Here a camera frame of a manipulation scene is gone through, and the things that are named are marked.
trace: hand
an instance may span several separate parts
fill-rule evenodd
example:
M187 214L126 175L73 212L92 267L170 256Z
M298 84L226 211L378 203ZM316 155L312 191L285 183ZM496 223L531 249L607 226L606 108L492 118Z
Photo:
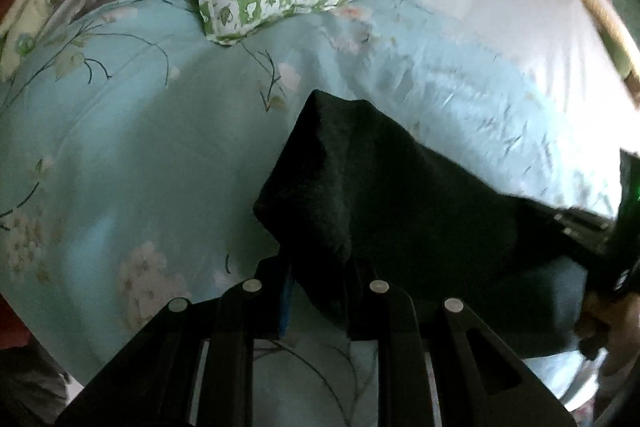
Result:
M629 293L611 302L595 292L587 293L575 323L575 333L581 339L589 339L596 335L598 323L610 328L605 346L609 356L601 368L606 377L618 372L640 351L640 295Z

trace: metal bolt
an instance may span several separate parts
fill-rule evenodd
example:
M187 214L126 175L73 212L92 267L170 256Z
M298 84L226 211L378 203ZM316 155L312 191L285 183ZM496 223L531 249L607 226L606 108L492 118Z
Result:
M369 289L373 293L378 293L381 295L389 291L389 283L386 281L381 281L379 279L376 279L369 283Z
M249 293L256 293L262 288L262 283L257 279L247 279L242 283L242 289Z
M444 301L444 307L451 313L460 313L465 305L460 299L447 299Z
M169 302L169 311L174 313L180 313L185 311L188 305L189 305L189 301L187 299L178 297L177 299L172 299L171 302Z

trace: folded black garment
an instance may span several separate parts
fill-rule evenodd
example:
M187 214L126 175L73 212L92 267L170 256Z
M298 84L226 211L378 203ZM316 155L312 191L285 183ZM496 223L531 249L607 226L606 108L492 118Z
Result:
M575 349L586 272L543 240L522 202L418 144L369 102L315 91L254 211L311 301L338 323L353 256L416 301L462 298L521 357Z

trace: light blue floral bed sheet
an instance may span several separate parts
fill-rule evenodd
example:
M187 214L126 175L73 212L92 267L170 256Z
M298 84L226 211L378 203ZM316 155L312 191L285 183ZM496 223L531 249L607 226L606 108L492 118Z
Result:
M500 190L617 208L617 145L411 1L223 48L197 0L122 0L42 39L0 91L0 293L80 382L170 298L215 298L277 252L252 204L313 89L371 101ZM256 425L374 425L374 349L297 295L292 333L257 350Z

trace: bed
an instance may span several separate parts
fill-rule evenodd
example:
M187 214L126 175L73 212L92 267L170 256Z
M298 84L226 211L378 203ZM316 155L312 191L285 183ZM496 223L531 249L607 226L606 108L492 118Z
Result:
M229 48L198 0L12 1L0 292L81 383L170 298L215 298L277 252L252 204L314 89L498 190L609 216L618 150L639 149L634 0L353 0ZM255 358L256 425L375 425L375 346L302 291ZM593 396L596 369L565 396L577 351L528 363L567 407Z

